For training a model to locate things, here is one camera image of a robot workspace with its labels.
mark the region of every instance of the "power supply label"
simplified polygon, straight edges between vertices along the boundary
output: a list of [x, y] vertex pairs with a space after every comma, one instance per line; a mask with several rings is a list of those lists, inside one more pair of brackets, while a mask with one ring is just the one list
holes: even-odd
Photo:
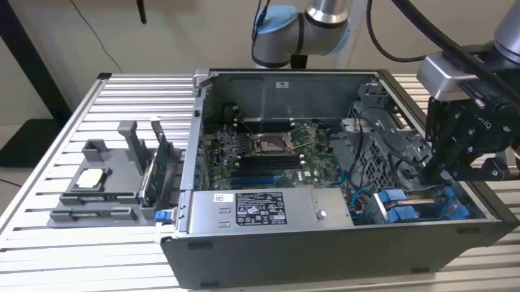
[[240, 226], [288, 223], [283, 192], [237, 193], [236, 196]]

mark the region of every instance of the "wall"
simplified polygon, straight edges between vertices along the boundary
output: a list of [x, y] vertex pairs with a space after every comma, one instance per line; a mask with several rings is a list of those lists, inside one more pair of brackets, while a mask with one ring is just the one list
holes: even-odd
[[[486, 43], [515, 0], [415, 0], [414, 4], [439, 29], [459, 43]], [[403, 16], [389, 0], [375, 0], [372, 20], [376, 37], [395, 56], [412, 57], [439, 51], [430, 39]], [[396, 63], [376, 50], [368, 36], [365, 17], [349, 68], [385, 68], [391, 72], [418, 72], [420, 63]]]
[[0, 126], [22, 125], [29, 119], [50, 118], [30, 80], [0, 39]]
[[[146, 0], [142, 25], [133, 0], [75, 0], [114, 59], [129, 73], [192, 73], [196, 68], [249, 68], [256, 0]], [[393, 7], [375, 0], [375, 30], [384, 47], [399, 56], [438, 51]], [[462, 44], [492, 39], [514, 0], [415, 0], [432, 22]], [[309, 0], [273, 0], [304, 10]], [[11, 0], [63, 95], [77, 106], [99, 72], [118, 69], [70, 0]], [[312, 57], [311, 68], [333, 68], [337, 57]], [[388, 61], [376, 51], [363, 17], [345, 62], [349, 68], [416, 72], [419, 64]]]
[[[75, 0], [125, 73], [192, 73], [197, 68], [250, 68], [257, 1], [146, 0], [148, 25], [133, 0]], [[279, 0], [304, 10], [308, 1]], [[118, 69], [69, 0], [11, 1], [57, 79], [78, 105], [99, 72]], [[311, 67], [333, 68], [336, 57], [313, 57]]]

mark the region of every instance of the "slotted aluminum surface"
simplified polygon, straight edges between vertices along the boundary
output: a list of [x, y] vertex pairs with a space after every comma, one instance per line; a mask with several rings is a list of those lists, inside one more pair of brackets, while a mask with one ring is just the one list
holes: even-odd
[[[426, 110], [428, 93], [415, 76], [396, 78]], [[49, 211], [82, 162], [85, 141], [102, 137], [109, 147], [125, 147], [118, 122], [135, 119], [138, 135], [149, 147], [156, 147], [148, 121], [160, 116], [169, 140], [184, 148], [193, 102], [189, 75], [114, 75], [110, 81], [97, 82], [0, 217], [0, 290], [184, 291], [153, 242], [154, 227], [49, 229], [46, 224]], [[520, 183], [490, 185], [520, 214]], [[490, 248], [467, 251], [436, 274], [250, 287], [242, 291], [520, 291], [520, 230]]]

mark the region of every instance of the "motherboard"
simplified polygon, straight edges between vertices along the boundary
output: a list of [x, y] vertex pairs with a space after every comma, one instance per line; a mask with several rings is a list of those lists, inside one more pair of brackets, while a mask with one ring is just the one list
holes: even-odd
[[319, 122], [236, 119], [205, 135], [213, 190], [345, 187], [327, 128]]

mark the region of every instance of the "gray robot arm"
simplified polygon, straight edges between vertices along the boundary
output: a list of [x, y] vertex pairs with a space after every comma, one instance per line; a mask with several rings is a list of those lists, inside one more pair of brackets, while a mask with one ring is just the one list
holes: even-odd
[[287, 66], [292, 55], [327, 55], [348, 37], [347, 0], [315, 0], [297, 15], [283, 8], [269, 8], [265, 22], [272, 23], [258, 28], [253, 44], [253, 60], [265, 68]]

